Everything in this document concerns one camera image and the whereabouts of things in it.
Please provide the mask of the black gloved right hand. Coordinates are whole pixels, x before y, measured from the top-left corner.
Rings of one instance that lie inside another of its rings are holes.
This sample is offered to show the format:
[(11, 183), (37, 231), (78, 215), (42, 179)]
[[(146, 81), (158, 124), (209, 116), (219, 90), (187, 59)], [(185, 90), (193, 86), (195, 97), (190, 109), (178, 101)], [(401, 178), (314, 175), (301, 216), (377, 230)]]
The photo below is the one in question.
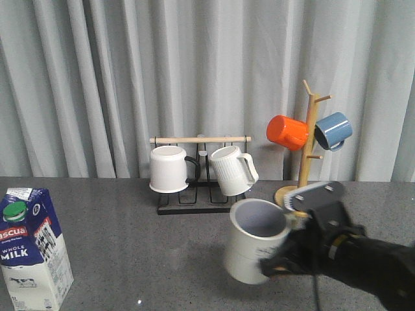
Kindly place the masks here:
[(259, 261), (261, 272), (266, 277), (325, 275), (329, 243), (334, 237), (334, 231), (322, 231), (313, 225), (293, 230), (273, 256)]

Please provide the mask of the black sleeved right forearm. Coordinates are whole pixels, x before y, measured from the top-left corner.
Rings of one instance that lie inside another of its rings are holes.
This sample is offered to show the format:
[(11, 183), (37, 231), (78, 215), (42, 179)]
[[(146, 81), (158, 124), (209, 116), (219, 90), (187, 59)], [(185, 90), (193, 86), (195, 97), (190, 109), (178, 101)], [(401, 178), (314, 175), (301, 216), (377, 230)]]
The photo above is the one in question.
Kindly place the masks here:
[(327, 257), (327, 276), (376, 296), (387, 310), (414, 310), (413, 247), (340, 235)]

